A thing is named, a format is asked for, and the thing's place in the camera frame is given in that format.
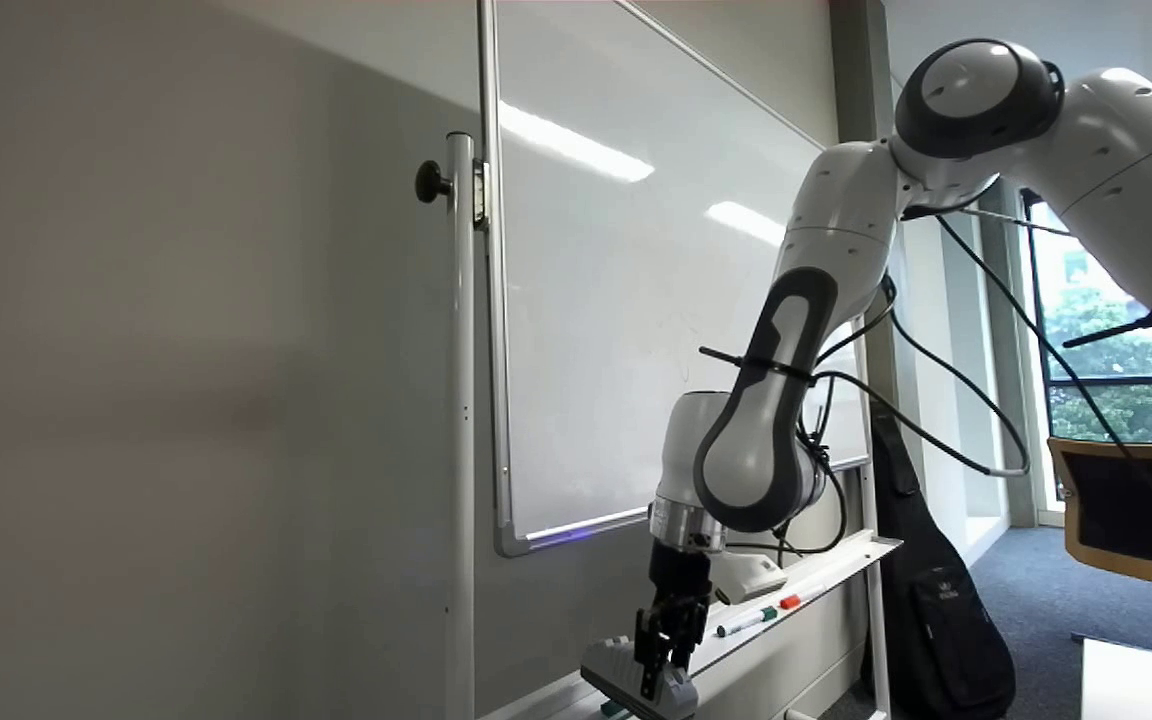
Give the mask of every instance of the white robotic arm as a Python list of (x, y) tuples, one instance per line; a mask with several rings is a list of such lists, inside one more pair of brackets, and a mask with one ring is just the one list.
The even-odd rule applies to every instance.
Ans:
[(615, 684), (602, 657), (584, 658), (591, 684), (649, 717), (688, 709), (716, 523), (762, 533), (815, 495), (795, 419), (823, 336), (875, 297), (905, 206), (969, 205), (996, 176), (1038, 190), (1119, 286), (1152, 302), (1152, 82), (1111, 69), (1065, 88), (1002, 39), (926, 57), (892, 140), (834, 142), (810, 164), (733, 393), (675, 400), (649, 523), (654, 600), (631, 644), (638, 677)]

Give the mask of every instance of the window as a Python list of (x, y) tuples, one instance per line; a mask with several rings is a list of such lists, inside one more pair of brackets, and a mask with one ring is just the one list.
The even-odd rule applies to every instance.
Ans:
[[(1038, 223), (1026, 232), (1037, 320), (1061, 356), (1086, 382), (1090, 400), (1107, 417), (1119, 438), (1152, 444), (1152, 329), (1111, 336), (1083, 346), (1065, 340), (1142, 314), (1142, 306), (1111, 285), (1111, 274), (1065, 232), (1044, 200), (1026, 200), (1026, 215)], [(1061, 438), (1107, 438), (1073, 375), (1044, 358), (1049, 437)]]

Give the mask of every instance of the white wall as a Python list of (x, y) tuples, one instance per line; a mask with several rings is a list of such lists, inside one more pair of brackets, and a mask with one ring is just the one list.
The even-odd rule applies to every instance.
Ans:
[[(279, 7), (320, 45), (194, 0), (0, 0), (0, 720), (442, 717), (450, 286), (413, 172), (474, 123), (420, 81), (472, 45), (413, 36), (395, 70), (345, 36), (472, 10), (333, 7)], [(619, 630), (649, 564), (498, 558), (487, 512), (495, 709)], [(849, 658), (810, 628), (800, 657)], [(771, 677), (749, 696), (815, 663)]]

